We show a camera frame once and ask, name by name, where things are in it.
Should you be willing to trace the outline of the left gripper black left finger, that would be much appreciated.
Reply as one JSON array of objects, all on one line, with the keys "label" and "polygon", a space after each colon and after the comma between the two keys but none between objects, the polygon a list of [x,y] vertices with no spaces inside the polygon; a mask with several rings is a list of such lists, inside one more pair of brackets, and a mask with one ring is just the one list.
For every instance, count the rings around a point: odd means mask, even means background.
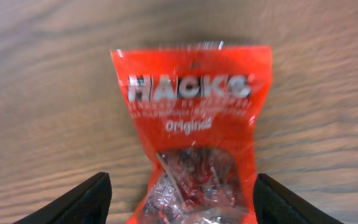
[{"label": "left gripper black left finger", "polygon": [[111,198],[109,174],[99,172],[14,224],[105,224]]}]

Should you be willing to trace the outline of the red Hacks candy bag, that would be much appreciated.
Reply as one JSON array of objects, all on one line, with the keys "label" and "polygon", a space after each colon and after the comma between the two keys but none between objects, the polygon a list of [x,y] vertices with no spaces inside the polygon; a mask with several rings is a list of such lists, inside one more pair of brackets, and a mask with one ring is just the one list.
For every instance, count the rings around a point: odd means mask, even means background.
[{"label": "red Hacks candy bag", "polygon": [[154,166],[131,223],[255,223],[254,127],[272,83],[266,45],[113,50]]}]

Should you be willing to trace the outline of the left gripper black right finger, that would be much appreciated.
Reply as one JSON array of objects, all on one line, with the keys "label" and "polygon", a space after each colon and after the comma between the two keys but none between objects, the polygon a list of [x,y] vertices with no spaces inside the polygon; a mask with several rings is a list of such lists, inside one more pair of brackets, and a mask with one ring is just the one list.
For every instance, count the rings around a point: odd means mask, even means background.
[{"label": "left gripper black right finger", "polygon": [[254,184],[253,204],[258,224],[343,224],[263,173]]}]

